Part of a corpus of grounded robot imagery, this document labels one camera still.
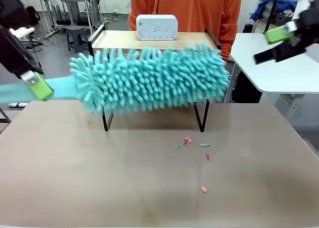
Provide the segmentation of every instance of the person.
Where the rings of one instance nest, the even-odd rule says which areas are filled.
[[[221,55],[228,60],[237,32],[241,0],[132,0],[130,30],[136,30],[140,14],[173,14],[178,31],[204,32],[210,29],[221,43]]]

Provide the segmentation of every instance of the white device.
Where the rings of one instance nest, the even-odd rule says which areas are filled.
[[[175,40],[178,22],[174,15],[141,14],[136,18],[136,31],[139,40]]]

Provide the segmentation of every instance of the wooden tabletop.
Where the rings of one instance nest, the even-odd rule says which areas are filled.
[[[201,42],[216,49],[214,43],[204,32],[178,32],[176,40],[173,41],[140,41],[136,31],[105,30],[93,43],[92,48],[94,51],[104,48],[121,48],[123,52],[127,52],[130,48],[142,50],[144,47],[161,50],[173,47],[175,50],[180,50],[188,46],[196,48],[196,44]]]
[[[31,102],[0,157],[1,225],[319,224],[319,162],[272,106],[211,105],[204,133],[192,107],[114,117],[106,133],[77,101]]]

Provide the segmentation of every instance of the black pole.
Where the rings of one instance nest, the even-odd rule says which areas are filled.
[[[273,4],[273,7],[271,8],[271,11],[270,11],[270,15],[269,15],[269,18],[267,20],[267,24],[266,24],[266,28],[265,28],[265,31],[264,32],[267,32],[268,29],[269,29],[269,25],[270,25],[270,20],[273,18],[274,16],[274,13],[275,13],[275,9],[277,7],[277,3],[278,3],[278,0],[275,0],[274,1],[274,4]]]

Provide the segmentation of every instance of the jacket zipper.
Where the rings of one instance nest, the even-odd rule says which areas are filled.
[[[190,0],[190,2],[189,2],[189,11],[188,11],[187,32],[190,32],[191,17],[192,17],[192,15],[193,15],[193,3],[194,3],[194,0]]]

